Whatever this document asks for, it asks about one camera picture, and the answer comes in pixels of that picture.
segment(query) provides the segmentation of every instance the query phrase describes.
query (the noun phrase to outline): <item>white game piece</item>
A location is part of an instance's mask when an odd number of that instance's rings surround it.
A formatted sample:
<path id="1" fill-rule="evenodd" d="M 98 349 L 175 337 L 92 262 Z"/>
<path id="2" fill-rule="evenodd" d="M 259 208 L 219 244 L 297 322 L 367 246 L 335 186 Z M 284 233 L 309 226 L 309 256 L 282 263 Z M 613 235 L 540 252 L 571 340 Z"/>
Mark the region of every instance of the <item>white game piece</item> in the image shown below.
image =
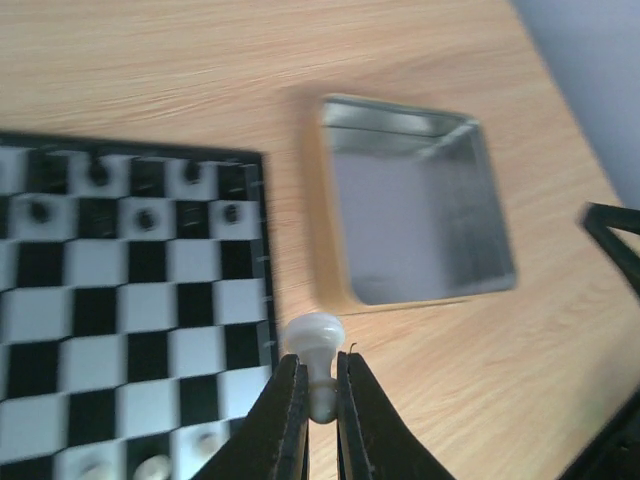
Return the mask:
<path id="1" fill-rule="evenodd" d="M 97 463 L 82 472 L 78 480 L 115 480 L 115 477 L 111 465 Z"/>
<path id="2" fill-rule="evenodd" d="M 196 450 L 198 454 L 205 459 L 213 457 L 220 450 L 220 442 L 215 433 L 205 433 L 198 437 L 196 441 Z"/>
<path id="3" fill-rule="evenodd" d="M 331 378 L 331 362 L 344 338 L 342 323 L 328 313 L 302 315 L 284 332 L 287 349 L 298 355 L 309 371 L 309 416 L 316 423 L 336 419 L 336 380 Z"/>
<path id="4" fill-rule="evenodd" d="M 136 468 L 133 480 L 167 480 L 171 475 L 171 463 L 166 455 L 148 458 Z"/>

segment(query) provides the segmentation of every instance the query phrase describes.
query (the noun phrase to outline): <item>gray wall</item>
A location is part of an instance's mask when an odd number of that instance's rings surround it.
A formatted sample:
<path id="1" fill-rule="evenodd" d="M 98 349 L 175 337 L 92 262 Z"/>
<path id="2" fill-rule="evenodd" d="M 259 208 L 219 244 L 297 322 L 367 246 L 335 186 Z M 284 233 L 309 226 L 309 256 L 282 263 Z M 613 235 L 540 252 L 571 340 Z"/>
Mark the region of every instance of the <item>gray wall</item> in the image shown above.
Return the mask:
<path id="1" fill-rule="evenodd" d="M 512 0 L 622 202 L 640 208 L 640 0 Z"/>

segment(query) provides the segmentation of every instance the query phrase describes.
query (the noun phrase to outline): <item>wooden table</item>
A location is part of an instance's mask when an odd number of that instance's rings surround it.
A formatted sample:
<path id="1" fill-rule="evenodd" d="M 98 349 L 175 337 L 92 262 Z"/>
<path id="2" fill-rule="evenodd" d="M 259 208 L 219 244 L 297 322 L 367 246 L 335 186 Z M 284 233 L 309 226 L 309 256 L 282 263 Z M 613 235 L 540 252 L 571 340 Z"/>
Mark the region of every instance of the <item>wooden table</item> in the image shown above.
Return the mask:
<path id="1" fill-rule="evenodd" d="M 640 380 L 638 305 L 575 223 L 585 201 L 615 200 L 503 1 L 5 0 L 0 40 L 0 127 L 268 153 L 282 323 L 317 308 L 302 99 L 342 91 L 478 117 L 518 289 L 344 319 L 459 479 L 554 478 Z M 312 478 L 335 478 L 334 427 L 311 435 Z"/>

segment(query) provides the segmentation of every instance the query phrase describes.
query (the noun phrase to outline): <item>wooden tabletop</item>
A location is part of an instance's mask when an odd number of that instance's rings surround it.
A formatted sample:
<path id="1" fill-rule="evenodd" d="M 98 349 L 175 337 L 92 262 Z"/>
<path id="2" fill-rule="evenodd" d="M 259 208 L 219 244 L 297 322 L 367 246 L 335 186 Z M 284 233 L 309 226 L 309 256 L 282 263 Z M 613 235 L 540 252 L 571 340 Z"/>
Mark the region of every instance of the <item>wooden tabletop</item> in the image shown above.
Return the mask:
<path id="1" fill-rule="evenodd" d="M 0 41 L 2 128 L 267 153 L 283 324 L 317 308 L 304 99 L 357 93 L 479 118 L 517 290 L 344 319 L 457 478 L 554 478 L 640 381 L 640 309 L 576 225 L 584 202 L 615 199 L 505 2 L 5 0 Z M 335 478 L 335 427 L 311 436 L 311 477 Z"/>

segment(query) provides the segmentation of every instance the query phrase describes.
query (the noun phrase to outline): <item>open box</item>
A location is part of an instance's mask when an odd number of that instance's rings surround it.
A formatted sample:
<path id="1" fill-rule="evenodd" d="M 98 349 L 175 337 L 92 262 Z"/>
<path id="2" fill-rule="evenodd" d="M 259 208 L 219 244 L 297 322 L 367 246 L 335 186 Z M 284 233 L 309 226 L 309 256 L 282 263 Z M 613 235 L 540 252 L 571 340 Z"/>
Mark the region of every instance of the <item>open box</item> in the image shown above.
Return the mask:
<path id="1" fill-rule="evenodd" d="M 506 226 L 478 121 L 324 97 L 304 165 L 316 291 L 337 314 L 513 288 Z"/>

